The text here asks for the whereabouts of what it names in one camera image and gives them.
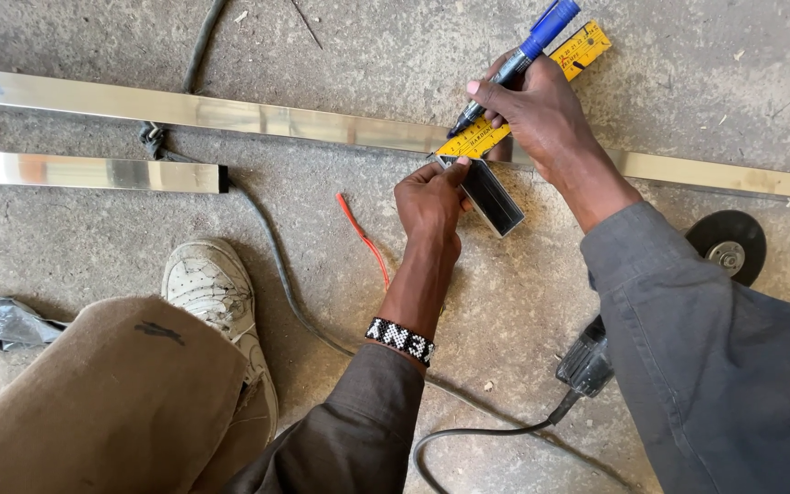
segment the gray sleeve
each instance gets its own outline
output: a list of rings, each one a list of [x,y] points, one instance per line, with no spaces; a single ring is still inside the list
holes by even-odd
[[[334,391],[224,492],[401,492],[425,382],[400,354],[359,348]]]
[[[647,202],[581,250],[664,491],[790,492],[790,303],[733,283]]]

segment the blue marker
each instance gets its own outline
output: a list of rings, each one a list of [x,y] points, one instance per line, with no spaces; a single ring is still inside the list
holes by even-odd
[[[532,28],[529,28],[529,38],[513,52],[511,58],[507,59],[499,72],[490,79],[490,82],[504,85],[513,80],[515,76],[525,72],[529,64],[542,54],[542,50],[565,29],[580,11],[581,8],[572,0],[554,0],[554,3],[544,11],[542,17],[538,17]],[[455,127],[450,129],[447,139],[452,139],[453,136],[470,127],[474,120],[484,114],[485,110],[476,102],[470,102],[459,114],[459,119],[456,121]]]

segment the angle grinder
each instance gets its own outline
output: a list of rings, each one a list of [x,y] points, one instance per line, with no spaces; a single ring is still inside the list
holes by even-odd
[[[712,213],[684,235],[701,257],[721,266],[736,283],[752,286],[761,274],[767,241],[761,225],[746,213]],[[602,316],[597,316],[556,367],[556,378],[581,396],[593,398],[613,376],[609,338]]]

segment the sleeve cuff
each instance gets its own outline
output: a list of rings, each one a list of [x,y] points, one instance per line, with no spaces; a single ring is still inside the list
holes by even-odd
[[[363,344],[326,403],[345,406],[402,438],[412,438],[424,387],[420,371],[405,357],[381,344]]]
[[[633,278],[696,258],[694,247],[646,201],[603,220],[581,241],[596,289],[609,292]]]

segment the beige trousers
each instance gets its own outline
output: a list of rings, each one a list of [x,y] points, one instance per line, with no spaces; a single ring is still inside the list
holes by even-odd
[[[218,491],[267,446],[246,365],[158,298],[83,309],[0,394],[0,493]]]

